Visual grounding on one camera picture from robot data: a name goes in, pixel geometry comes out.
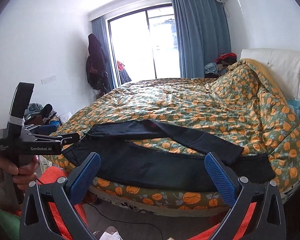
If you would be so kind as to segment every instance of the floral comforter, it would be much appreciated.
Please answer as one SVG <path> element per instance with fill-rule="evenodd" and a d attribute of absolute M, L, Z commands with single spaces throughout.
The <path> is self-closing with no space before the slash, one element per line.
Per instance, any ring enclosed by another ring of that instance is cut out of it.
<path fill-rule="evenodd" d="M 244 147 L 243 155 L 268 153 L 280 192 L 300 179 L 300 120 L 263 65 L 243 59 L 219 79 L 158 79 L 126 83 L 77 112 L 56 134 L 81 136 L 96 123 L 153 119 L 202 129 Z M 175 154 L 198 154 L 170 138 L 134 141 Z M 71 171 L 63 155 L 46 156 Z M 95 178 L 93 185 L 122 201 L 169 209 L 225 206 L 218 192 L 163 191 Z"/>

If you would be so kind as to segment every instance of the black pants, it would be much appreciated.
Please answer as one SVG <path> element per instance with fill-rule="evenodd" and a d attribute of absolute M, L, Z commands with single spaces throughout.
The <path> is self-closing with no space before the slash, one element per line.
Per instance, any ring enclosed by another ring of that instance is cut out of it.
<path fill-rule="evenodd" d="M 138 146 L 126 140 L 170 137 L 201 155 L 175 154 Z M 125 185 L 191 192 L 215 191 L 204 167 L 205 155 L 215 152 L 238 176 L 262 183 L 275 177 L 267 154 L 240 156 L 243 148 L 197 129 L 151 120 L 94 125 L 63 155 L 80 165 L 90 152 L 101 157 L 100 178 Z"/>

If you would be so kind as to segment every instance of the blue gripper pad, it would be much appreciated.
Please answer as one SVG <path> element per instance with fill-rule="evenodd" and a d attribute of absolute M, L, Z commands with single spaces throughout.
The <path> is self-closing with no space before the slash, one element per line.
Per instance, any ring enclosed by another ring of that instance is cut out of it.
<path fill-rule="evenodd" d="M 237 200 L 237 189 L 231 179 L 227 176 L 225 172 L 226 167 L 223 164 L 225 169 L 221 167 L 211 153 L 206 155 L 204 165 L 214 185 L 218 189 L 218 192 L 221 194 L 223 201 L 227 205 L 233 207 Z"/>
<path fill-rule="evenodd" d="M 99 171 L 100 165 L 100 156 L 92 152 L 80 166 L 74 168 L 69 174 L 65 192 L 72 206 L 82 202 L 89 185 Z"/>

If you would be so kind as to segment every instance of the green fabric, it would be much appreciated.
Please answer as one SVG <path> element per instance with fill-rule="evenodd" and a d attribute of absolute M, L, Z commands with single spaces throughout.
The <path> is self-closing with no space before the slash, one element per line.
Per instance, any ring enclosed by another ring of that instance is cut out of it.
<path fill-rule="evenodd" d="M 19 240 L 19 217 L 0 209 L 0 224 L 11 240 Z"/>

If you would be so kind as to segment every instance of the pile of clothes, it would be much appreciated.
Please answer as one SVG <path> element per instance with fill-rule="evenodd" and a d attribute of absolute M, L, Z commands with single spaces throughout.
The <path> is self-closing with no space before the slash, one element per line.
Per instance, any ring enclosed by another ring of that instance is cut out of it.
<path fill-rule="evenodd" d="M 227 67 L 237 62 L 237 55 L 226 53 L 220 55 L 215 62 L 204 66 L 205 78 L 218 78 L 227 73 Z"/>
<path fill-rule="evenodd" d="M 57 112 L 53 110 L 52 105 L 46 104 L 44 107 L 38 103 L 29 104 L 23 115 L 25 125 L 55 125 L 57 128 L 61 126 Z"/>

